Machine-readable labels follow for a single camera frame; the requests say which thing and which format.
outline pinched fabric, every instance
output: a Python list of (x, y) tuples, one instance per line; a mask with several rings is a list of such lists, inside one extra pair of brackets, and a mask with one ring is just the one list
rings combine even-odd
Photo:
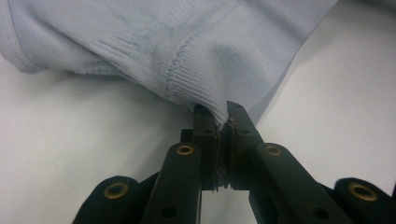
[(336, 0), (0, 0), (0, 52), (23, 72), (115, 75), (176, 104), (261, 117)]

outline seam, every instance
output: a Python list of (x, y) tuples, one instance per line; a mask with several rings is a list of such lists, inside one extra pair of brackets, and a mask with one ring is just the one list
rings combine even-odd
[(186, 51), (186, 47), (188, 47), (191, 44), (191, 41), (194, 40), (197, 36), (199, 36), (200, 34), (202, 34), (204, 31), (206, 31), (207, 28), (206, 27), (201, 27), (200, 29), (194, 31), (192, 33), (192, 35), (190, 35), (186, 40), (184, 40), (182, 42), (182, 44), (180, 45), (180, 47), (178, 48), (176, 54), (175, 54), (175, 58), (172, 61), (171, 66), (169, 67), (167, 73), (166, 73), (166, 96), (169, 99), (172, 99), (173, 96), (175, 96), (174, 94), (171, 95), (171, 89), (173, 89), (173, 83), (172, 80), (176, 78), (176, 71), (178, 70), (178, 68), (180, 67), (180, 59), (182, 54), (184, 54)]
[[(233, 6), (227, 13), (225, 13), (221, 18), (219, 18), (218, 20), (216, 20), (215, 22), (210, 22), (208, 24), (208, 26), (212, 26), (216, 23), (218, 23), (219, 21), (222, 21), (224, 18), (226, 18), (228, 15), (230, 15), (231, 12), (233, 12), (239, 5), (240, 3), (235, 1), (235, 6)], [(177, 77), (176, 73), (177, 70), (180, 67), (181, 64), (181, 59), (182, 56), (186, 51), (186, 48), (189, 47), (191, 45), (191, 42), (197, 38), (198, 36), (202, 35), (205, 31), (208, 30), (207, 26), (202, 26), (201, 28), (195, 30), (194, 32), (191, 33), (191, 35), (185, 39), (181, 45), (179, 46), (176, 54), (175, 54), (175, 58), (173, 59), (167, 73), (166, 73), (166, 80), (165, 80), (165, 90), (166, 90), (166, 97), (171, 100), (171, 101), (175, 101), (177, 98), (176, 93), (173, 91), (174, 89), (174, 85), (173, 85), (173, 80)]]

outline white surface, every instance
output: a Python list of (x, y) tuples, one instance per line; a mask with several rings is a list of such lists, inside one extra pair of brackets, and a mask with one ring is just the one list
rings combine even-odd
[[(0, 223), (70, 223), (113, 175), (158, 171), (192, 113), (117, 77), (28, 76), (0, 58)], [(257, 126), (319, 182), (396, 179), (396, 14), (341, 2)], [(202, 223), (255, 223), (247, 192), (205, 192)]]

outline sleeve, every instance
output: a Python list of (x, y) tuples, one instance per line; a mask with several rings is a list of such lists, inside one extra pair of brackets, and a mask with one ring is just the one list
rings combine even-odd
[(0, 52), (26, 73), (118, 75), (174, 103), (261, 117), (336, 0), (0, 0)]

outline brass screw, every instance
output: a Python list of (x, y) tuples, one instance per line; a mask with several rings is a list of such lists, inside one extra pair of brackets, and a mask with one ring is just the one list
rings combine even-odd
[(282, 150), (280, 150), (277, 147), (266, 147), (265, 150), (273, 156), (279, 156), (280, 154), (282, 154)]
[(372, 189), (369, 189), (362, 184), (350, 183), (347, 188), (351, 194), (364, 201), (374, 202), (378, 199), (378, 196)]
[(105, 189), (103, 194), (105, 195), (106, 198), (108, 199), (118, 199), (126, 194), (128, 192), (128, 185), (123, 183), (123, 182), (116, 182), (113, 183)]
[(193, 147), (190, 146), (181, 146), (176, 149), (177, 154), (182, 156), (188, 156), (194, 151)]

